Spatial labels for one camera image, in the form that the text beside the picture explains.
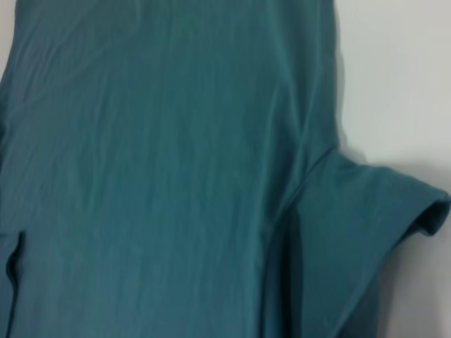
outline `t-shirt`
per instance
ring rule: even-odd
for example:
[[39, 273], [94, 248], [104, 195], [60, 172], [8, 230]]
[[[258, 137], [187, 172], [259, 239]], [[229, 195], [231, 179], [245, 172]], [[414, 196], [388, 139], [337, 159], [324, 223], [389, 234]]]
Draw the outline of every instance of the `t-shirt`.
[[0, 338], [375, 337], [439, 189], [338, 151], [331, 0], [18, 0]]

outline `teal t-shirt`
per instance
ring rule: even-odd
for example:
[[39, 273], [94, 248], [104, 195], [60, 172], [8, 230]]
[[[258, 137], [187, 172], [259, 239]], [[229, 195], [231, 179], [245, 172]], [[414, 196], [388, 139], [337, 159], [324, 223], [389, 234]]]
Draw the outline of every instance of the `teal t-shirt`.
[[372, 338], [445, 192], [337, 150], [331, 0], [18, 0], [0, 338]]

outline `shirt sleeve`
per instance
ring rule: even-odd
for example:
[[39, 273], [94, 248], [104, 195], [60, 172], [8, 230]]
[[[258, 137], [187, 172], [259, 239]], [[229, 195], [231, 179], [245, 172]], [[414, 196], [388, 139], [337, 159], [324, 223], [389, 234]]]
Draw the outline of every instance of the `shirt sleeve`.
[[[375, 337], [374, 281], [384, 259], [414, 232], [435, 234], [450, 202], [413, 177], [325, 155], [294, 201], [303, 277], [302, 299], [292, 302], [302, 304], [302, 336]], [[369, 327], [373, 334], [359, 335]]]

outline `white background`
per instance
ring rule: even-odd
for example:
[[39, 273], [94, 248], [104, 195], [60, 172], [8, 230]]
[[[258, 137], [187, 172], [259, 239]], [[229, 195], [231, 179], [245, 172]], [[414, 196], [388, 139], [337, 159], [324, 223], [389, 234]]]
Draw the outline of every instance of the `white background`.
[[[14, 0], [0, 0], [0, 73]], [[338, 0], [344, 151], [451, 192], [451, 1]], [[451, 338], [451, 220], [415, 236], [385, 272], [380, 338]]]

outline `white wall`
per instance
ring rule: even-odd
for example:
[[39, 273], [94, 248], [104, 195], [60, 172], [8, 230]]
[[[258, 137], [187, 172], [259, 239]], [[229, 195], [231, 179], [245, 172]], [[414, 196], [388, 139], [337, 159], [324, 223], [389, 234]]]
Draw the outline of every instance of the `white wall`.
[[[0, 73], [14, 0], [0, 0]], [[337, 0], [338, 123], [344, 150], [451, 192], [450, 0]], [[451, 220], [390, 260], [384, 338], [451, 337]]]

